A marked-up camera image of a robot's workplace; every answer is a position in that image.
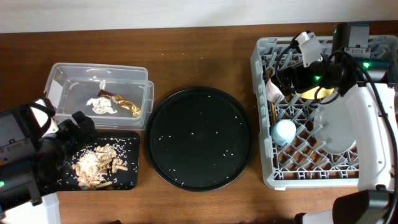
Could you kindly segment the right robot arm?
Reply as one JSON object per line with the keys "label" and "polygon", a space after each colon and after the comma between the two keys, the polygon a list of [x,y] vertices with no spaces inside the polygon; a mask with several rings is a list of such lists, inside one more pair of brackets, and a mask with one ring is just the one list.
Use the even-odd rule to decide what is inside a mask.
{"label": "right robot arm", "polygon": [[329,54],[307,30],[277,58],[285,62],[291,50],[302,56],[296,65],[274,67],[266,84],[267,99],[311,91],[318,103],[315,131],[323,135],[326,152],[355,147],[359,161],[356,193],[337,198],[331,210],[299,213],[295,223],[397,220],[397,57],[377,53],[374,44],[367,23],[344,22],[335,26]]}

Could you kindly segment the blue cup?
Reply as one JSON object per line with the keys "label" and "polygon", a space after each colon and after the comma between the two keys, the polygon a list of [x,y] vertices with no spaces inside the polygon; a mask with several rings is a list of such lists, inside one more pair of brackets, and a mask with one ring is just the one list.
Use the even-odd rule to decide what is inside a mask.
{"label": "blue cup", "polygon": [[271,130],[271,137],[276,145],[290,144],[295,139],[296,125],[289,119],[278,121]]}

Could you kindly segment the light grey plate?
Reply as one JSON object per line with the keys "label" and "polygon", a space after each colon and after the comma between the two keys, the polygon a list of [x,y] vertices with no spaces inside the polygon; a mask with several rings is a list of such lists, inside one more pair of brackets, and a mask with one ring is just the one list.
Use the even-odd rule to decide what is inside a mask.
{"label": "light grey plate", "polygon": [[349,109],[341,97],[318,107],[314,117],[313,128],[321,128],[315,133],[318,143],[326,143],[323,150],[329,154],[341,154],[353,149],[356,140]]}

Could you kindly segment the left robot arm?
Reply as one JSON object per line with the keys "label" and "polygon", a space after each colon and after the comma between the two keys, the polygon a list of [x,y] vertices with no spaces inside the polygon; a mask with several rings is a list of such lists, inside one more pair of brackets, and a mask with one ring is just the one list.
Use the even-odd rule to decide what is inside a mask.
{"label": "left robot arm", "polygon": [[48,133],[55,112],[31,102],[1,112],[1,217],[26,202],[40,205],[57,192],[65,159],[97,138],[91,118],[78,111]]}

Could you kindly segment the white tissue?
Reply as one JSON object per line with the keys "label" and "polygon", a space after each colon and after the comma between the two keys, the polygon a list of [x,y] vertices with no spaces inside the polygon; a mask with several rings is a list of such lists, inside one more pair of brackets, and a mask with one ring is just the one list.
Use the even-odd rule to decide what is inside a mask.
{"label": "white tissue", "polygon": [[90,98],[86,102],[86,106],[92,106],[92,110],[96,114],[116,114],[118,111],[112,107],[112,101],[105,97],[97,96]]}

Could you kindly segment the gold snack wrapper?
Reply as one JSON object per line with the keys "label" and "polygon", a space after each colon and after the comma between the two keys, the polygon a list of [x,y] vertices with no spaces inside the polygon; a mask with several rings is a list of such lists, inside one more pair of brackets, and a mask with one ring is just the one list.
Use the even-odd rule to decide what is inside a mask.
{"label": "gold snack wrapper", "polygon": [[123,98],[121,95],[110,93],[105,90],[100,90],[98,96],[108,98],[120,107],[129,110],[133,118],[138,118],[141,115],[141,109],[137,107],[133,102]]}

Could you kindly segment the pink cup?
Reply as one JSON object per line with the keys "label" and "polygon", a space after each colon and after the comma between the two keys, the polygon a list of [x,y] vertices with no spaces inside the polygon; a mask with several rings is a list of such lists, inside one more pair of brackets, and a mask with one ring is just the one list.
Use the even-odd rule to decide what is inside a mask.
{"label": "pink cup", "polygon": [[284,96],[281,90],[271,79],[265,84],[265,93],[268,101],[275,103],[280,97]]}

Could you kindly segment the yellow bowl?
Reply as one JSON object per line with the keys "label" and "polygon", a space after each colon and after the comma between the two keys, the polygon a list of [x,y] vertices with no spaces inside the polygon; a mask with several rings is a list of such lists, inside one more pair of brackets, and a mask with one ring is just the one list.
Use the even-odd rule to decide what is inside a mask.
{"label": "yellow bowl", "polygon": [[[297,95],[303,99],[307,99],[307,100],[314,100],[315,99],[315,92],[318,90],[318,87],[312,88],[311,90],[308,90],[304,93],[297,93]],[[317,94],[317,98],[321,99],[324,97],[329,96],[330,94],[332,94],[334,92],[334,88],[331,89],[325,89],[325,88],[320,88],[318,94]]]}

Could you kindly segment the wooden chopstick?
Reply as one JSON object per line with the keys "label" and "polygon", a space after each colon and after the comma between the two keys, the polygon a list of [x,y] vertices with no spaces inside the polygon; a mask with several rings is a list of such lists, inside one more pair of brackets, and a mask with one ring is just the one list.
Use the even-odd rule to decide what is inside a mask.
{"label": "wooden chopstick", "polygon": [[272,123],[273,125],[276,124],[277,120],[276,120],[276,113],[275,113],[275,105],[273,102],[270,103],[271,105],[271,115],[272,115]]}

